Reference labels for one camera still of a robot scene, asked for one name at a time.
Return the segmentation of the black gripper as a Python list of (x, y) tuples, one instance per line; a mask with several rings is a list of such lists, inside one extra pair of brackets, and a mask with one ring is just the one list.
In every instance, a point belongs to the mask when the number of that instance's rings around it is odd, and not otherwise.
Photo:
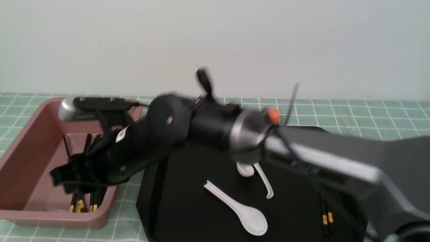
[(166, 160), (175, 147), (160, 142), (146, 119), (105, 136), (85, 153), (71, 155), (66, 164), (50, 171), (52, 185), (66, 194), (87, 194), (116, 186), (152, 164)]

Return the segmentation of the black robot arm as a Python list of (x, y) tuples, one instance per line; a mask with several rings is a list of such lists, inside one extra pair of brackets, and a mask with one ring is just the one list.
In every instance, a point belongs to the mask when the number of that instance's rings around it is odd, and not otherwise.
[(156, 97), (146, 116), (108, 129), (91, 150), (50, 171), (66, 194), (114, 186), (183, 147), (200, 143), (255, 164), (275, 164), (352, 195), (383, 241), (429, 241), (429, 136), (374, 140), (276, 125), (263, 112), (210, 95)]

